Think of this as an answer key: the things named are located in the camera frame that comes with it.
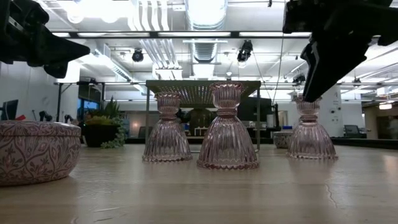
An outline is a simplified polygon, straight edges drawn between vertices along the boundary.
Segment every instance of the table surface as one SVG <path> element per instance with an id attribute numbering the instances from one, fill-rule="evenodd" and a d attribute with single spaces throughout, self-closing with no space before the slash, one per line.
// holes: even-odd
<path id="1" fill-rule="evenodd" d="M 398 151 L 336 146 L 339 160 L 316 161 L 262 145 L 260 168 L 225 171 L 143 150 L 83 148 L 70 177 L 0 188 L 0 223 L 398 222 Z"/>

